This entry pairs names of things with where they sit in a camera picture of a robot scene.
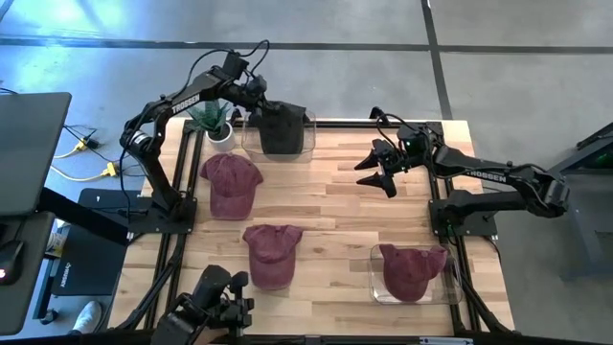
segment logo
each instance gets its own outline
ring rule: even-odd
[[[61,283],[59,284],[61,288],[66,288],[66,281],[68,280],[68,273],[70,272],[70,266],[72,265],[70,263],[67,263],[66,266],[64,267],[64,274],[61,275]]]
[[[489,181],[507,183],[507,178],[505,176],[489,173],[489,172],[467,172],[469,176],[475,176],[479,178],[483,178]]]
[[[187,108],[190,105],[194,105],[200,101],[200,94],[189,97],[187,100],[175,105],[172,107],[172,112],[174,115],[180,113],[183,109]]]

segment maroon cap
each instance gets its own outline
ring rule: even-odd
[[[211,181],[211,214],[216,219],[246,219],[251,213],[256,186],[263,182],[248,159],[221,153],[209,158],[200,176]]]
[[[420,300],[428,288],[428,281],[443,270],[447,260],[447,250],[440,246],[419,250],[381,244],[379,249],[383,254],[385,287],[403,302]]]
[[[296,244],[303,230],[292,225],[254,225],[242,239],[249,244],[249,270],[261,289],[287,288],[294,278]]]

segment cap brim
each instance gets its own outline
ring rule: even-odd
[[[428,281],[408,283],[387,265],[383,266],[385,287],[396,299],[402,302],[417,302],[428,289]]]
[[[294,278],[296,269],[296,249],[292,249],[286,258],[274,264],[263,263],[255,254],[249,252],[249,269],[253,284],[261,289],[287,288]]]
[[[211,215],[216,219],[247,219],[251,214],[255,197],[255,186],[245,195],[228,197],[217,194],[215,187],[211,185]]]

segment green plant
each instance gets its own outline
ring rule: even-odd
[[[226,123],[226,113],[230,110],[227,105],[219,107],[219,100],[215,100],[205,102],[204,109],[197,105],[189,108],[188,113],[194,120],[192,129],[206,130],[213,135],[221,133]]]

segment white pot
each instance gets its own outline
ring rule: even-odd
[[[221,140],[211,139],[211,137],[209,137],[209,132],[206,132],[207,140],[209,141],[209,143],[211,143],[211,145],[213,145],[213,149],[215,149],[217,152],[230,152],[237,144],[234,137],[234,129],[232,128],[232,125],[230,125],[230,123],[228,122],[226,122],[225,125],[230,128],[230,133],[227,137]]]

